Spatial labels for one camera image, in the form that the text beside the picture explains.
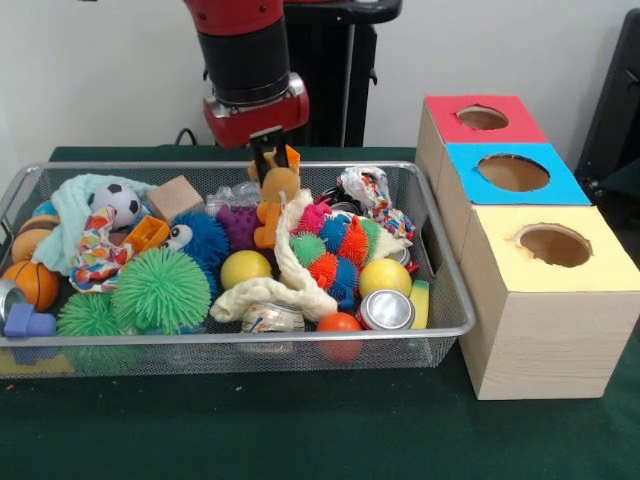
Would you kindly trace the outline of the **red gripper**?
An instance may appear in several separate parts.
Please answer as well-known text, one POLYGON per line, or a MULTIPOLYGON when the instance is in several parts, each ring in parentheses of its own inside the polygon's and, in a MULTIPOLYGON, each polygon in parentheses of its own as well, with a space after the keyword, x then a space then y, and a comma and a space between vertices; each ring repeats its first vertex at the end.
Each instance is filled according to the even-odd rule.
POLYGON ((274 162, 288 168, 284 132, 307 123, 310 101, 303 79, 295 72, 290 74, 289 85, 275 100, 253 106, 226 106, 214 95, 205 98, 205 120, 216 143, 231 149, 250 143, 254 158, 249 166, 251 179, 264 179, 267 161, 264 158, 261 137, 271 133, 274 162))

